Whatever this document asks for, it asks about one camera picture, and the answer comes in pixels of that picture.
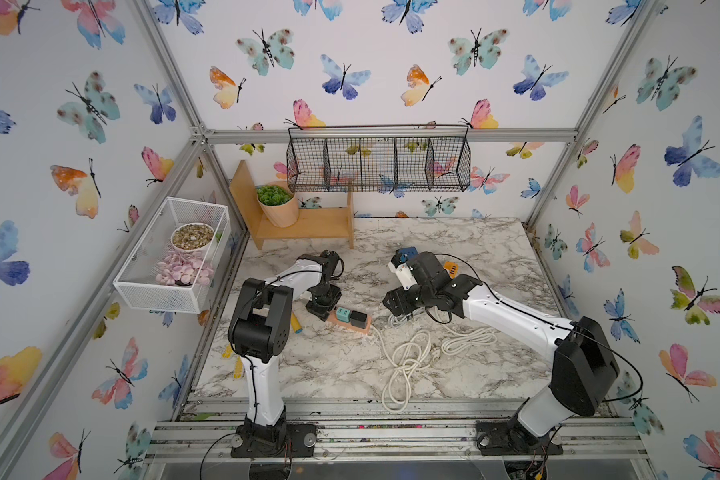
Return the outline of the pink power strip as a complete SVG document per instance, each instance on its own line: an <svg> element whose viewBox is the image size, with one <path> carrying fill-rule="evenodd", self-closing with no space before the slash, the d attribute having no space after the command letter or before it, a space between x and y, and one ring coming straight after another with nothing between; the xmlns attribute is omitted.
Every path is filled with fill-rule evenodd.
<svg viewBox="0 0 720 480"><path fill-rule="evenodd" d="M368 335L373 319L363 312L344 307L336 307L329 313L326 322L355 333Z"/></svg>

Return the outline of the teal plug adapter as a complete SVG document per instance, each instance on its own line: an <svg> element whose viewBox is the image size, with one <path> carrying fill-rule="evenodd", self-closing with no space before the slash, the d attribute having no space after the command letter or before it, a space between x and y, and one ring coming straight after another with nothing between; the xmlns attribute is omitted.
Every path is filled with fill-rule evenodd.
<svg viewBox="0 0 720 480"><path fill-rule="evenodd" d="M351 311L343 307L337 307L335 310L335 316L340 322L349 323Z"/></svg>

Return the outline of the black plug adapter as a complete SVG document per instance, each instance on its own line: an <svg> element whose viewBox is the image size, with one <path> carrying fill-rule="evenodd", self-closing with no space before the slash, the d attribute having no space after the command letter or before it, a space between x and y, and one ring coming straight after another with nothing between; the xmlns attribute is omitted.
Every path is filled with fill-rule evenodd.
<svg viewBox="0 0 720 480"><path fill-rule="evenodd" d="M351 310L349 319L350 324L357 329L364 330L368 327L369 317L366 313Z"/></svg>

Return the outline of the blue plug adapter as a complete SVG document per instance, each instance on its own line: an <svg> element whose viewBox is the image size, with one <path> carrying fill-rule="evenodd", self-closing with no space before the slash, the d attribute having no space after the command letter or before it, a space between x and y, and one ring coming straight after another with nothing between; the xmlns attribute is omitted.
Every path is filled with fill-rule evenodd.
<svg viewBox="0 0 720 480"><path fill-rule="evenodd" d="M403 247L395 251L391 263L393 268L396 269L402 264L407 263L412 258L418 255L418 250L415 247Z"/></svg>

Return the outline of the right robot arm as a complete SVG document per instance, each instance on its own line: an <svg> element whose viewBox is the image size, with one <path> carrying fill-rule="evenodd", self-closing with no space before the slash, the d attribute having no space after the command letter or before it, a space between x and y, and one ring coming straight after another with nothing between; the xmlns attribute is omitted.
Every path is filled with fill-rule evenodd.
<svg viewBox="0 0 720 480"><path fill-rule="evenodd" d="M383 305L396 317L437 309L495 328L552 366L549 384L507 422L507 437L537 444L563 421L591 417L620 375L616 355L598 322L554 317L499 295L475 275L451 276L438 256L397 250L389 263L400 286Z"/></svg>

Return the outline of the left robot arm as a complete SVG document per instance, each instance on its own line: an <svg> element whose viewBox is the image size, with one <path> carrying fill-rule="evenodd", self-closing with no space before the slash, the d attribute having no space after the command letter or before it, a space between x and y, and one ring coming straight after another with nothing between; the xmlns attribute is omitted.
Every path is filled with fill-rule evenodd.
<svg viewBox="0 0 720 480"><path fill-rule="evenodd" d="M325 250L298 257L291 267L270 278L243 282L227 338L243 361L249 391L246 419L254 425L273 427L285 411L278 357L290 335L294 301L307 293L307 311L327 320L341 298L334 281L343 270L339 254Z"/></svg>

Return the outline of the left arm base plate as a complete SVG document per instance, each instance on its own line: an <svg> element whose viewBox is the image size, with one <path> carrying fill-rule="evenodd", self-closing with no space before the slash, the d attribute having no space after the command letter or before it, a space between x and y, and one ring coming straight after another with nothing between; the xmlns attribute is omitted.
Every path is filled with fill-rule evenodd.
<svg viewBox="0 0 720 480"><path fill-rule="evenodd" d="M317 426L280 421L261 426L248 420L232 435L232 458L311 458L317 443Z"/></svg>

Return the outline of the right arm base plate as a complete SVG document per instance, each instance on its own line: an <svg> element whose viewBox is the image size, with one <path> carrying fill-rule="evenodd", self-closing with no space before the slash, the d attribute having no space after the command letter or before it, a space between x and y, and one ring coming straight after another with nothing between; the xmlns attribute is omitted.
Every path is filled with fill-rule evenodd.
<svg viewBox="0 0 720 480"><path fill-rule="evenodd" d="M488 421L476 424L475 445L482 456L563 454L550 434L535 437L516 422Z"/></svg>

